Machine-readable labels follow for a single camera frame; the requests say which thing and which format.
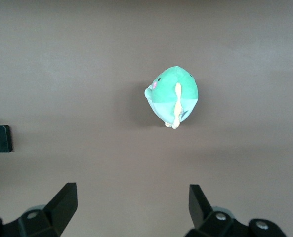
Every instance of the green plush toy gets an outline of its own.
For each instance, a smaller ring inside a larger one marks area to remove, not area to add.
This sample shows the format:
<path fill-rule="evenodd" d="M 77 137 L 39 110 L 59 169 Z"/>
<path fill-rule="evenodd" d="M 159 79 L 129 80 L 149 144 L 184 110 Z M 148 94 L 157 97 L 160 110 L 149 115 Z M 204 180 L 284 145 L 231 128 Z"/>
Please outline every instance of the green plush toy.
<path fill-rule="evenodd" d="M 199 98 L 195 79 L 179 66 L 165 70 L 144 94 L 154 113 L 173 129 L 188 118 Z"/>

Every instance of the plush toy ear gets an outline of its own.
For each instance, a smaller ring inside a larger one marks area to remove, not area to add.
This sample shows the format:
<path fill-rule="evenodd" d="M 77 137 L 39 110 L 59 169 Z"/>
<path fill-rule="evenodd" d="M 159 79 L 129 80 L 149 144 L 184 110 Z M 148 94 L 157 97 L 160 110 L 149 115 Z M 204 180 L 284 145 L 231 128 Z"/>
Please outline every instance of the plush toy ear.
<path fill-rule="evenodd" d="M 152 100 L 152 90 L 150 88 L 147 88 L 144 91 L 144 95 L 147 99 Z"/>

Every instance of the brown surface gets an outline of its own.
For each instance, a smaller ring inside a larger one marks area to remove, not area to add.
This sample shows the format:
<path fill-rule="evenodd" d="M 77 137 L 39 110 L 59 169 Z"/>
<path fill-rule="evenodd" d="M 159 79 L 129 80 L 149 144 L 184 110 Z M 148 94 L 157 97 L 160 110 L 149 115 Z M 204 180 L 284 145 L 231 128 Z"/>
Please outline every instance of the brown surface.
<path fill-rule="evenodd" d="M 195 183 L 292 237 L 293 1 L 157 2 L 0 1 L 0 216 L 77 182 L 65 237 L 182 237 Z M 144 98 L 174 65 L 201 96 L 177 130 Z"/>

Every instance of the plush toy face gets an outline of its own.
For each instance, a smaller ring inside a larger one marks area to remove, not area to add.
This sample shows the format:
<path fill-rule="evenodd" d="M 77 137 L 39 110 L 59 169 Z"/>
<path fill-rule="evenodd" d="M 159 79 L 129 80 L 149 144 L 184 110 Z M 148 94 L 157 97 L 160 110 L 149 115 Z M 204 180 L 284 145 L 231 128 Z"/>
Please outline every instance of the plush toy face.
<path fill-rule="evenodd" d="M 165 70 L 144 94 L 155 114 L 172 128 L 190 115 L 199 98 L 193 76 L 179 66 Z"/>

